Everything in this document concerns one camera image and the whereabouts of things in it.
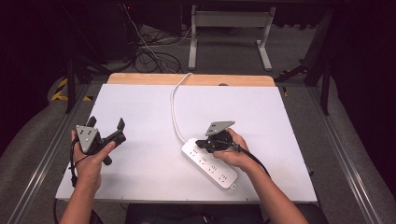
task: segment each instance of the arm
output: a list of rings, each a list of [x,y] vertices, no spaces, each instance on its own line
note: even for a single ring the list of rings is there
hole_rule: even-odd
[[[94,156],[85,158],[86,155],[81,152],[79,144],[75,144],[74,161],[82,161],[77,164],[78,182],[64,211],[61,223],[90,222],[93,197],[101,184],[102,161],[114,149],[114,146],[115,143],[110,142]]]
[[[232,129],[227,131],[236,144],[248,150],[242,136]],[[294,203],[277,187],[260,165],[248,155],[236,151],[216,151],[213,156],[241,168],[247,174],[272,222],[308,223]]]

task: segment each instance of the white power strip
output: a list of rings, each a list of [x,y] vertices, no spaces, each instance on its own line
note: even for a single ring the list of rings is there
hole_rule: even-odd
[[[183,155],[216,185],[222,189],[234,189],[238,173],[224,161],[214,158],[206,149],[198,148],[196,140],[192,138],[184,144]]]

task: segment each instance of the person's right hand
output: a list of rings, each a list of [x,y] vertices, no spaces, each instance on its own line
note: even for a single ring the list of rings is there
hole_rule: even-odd
[[[245,139],[241,135],[236,133],[231,128],[227,129],[226,131],[231,135],[233,141],[236,144],[238,144],[243,149],[248,150],[248,145],[245,142]],[[255,162],[247,154],[238,151],[229,151],[229,150],[215,151],[213,152],[213,157],[221,159],[232,166],[239,167],[244,172],[251,163]]]

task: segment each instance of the wooden edge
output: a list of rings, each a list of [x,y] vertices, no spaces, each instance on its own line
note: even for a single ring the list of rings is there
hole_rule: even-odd
[[[141,73],[114,73],[107,84],[129,85],[176,85],[183,74],[141,74]],[[202,75],[192,74],[186,78],[182,85],[218,86],[255,86],[274,87],[275,82],[269,76],[240,76],[240,75]]]

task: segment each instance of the hand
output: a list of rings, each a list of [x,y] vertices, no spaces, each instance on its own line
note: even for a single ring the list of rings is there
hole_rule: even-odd
[[[73,130],[72,141],[75,137],[76,131]],[[73,159],[75,162],[78,162],[76,165],[78,173],[78,182],[76,187],[85,186],[88,188],[93,188],[95,191],[100,188],[100,171],[102,169],[102,161],[114,149],[115,145],[116,144],[114,142],[110,142],[95,155],[87,157],[87,155],[82,153],[79,143],[75,144]]]
[[[231,128],[227,129],[226,131],[231,135],[233,141],[236,144],[238,144],[243,149],[248,150],[248,145],[245,142],[245,139],[241,135],[236,133]],[[229,150],[215,151],[213,152],[213,157],[221,159],[232,166],[239,167],[244,172],[246,171],[247,166],[252,162],[254,162],[247,154],[243,152],[229,151]]]

